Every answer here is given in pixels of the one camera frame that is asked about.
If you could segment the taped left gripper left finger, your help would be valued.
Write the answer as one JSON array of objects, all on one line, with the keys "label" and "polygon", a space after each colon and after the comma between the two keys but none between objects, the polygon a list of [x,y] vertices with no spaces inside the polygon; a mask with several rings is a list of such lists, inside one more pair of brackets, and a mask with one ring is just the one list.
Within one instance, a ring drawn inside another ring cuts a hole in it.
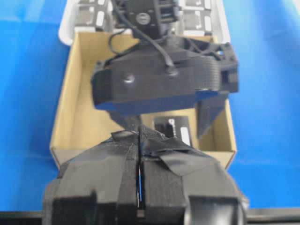
[{"label": "taped left gripper left finger", "polygon": [[138,142],[119,131],[66,161],[46,188],[44,225],[134,225],[137,222]]}]

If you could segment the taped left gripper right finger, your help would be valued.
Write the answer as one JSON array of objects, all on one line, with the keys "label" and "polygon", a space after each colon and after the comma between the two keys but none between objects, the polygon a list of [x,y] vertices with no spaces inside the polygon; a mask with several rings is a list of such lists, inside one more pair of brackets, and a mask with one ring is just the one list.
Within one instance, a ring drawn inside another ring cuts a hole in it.
[{"label": "taped left gripper right finger", "polygon": [[145,222],[244,225],[245,200],[213,157],[176,137],[139,127]]}]

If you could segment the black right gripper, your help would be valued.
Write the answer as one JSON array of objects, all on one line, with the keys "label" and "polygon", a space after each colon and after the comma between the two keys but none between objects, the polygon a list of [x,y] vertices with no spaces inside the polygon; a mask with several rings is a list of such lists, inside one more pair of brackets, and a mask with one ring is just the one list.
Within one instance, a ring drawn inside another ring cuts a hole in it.
[{"label": "black right gripper", "polygon": [[98,61],[91,79],[95,108],[110,111],[125,130],[138,131],[139,114],[192,108],[197,103],[197,137],[205,135],[239,89],[238,60],[230,43],[176,37],[162,44],[169,69],[150,45],[136,44],[122,56]]}]

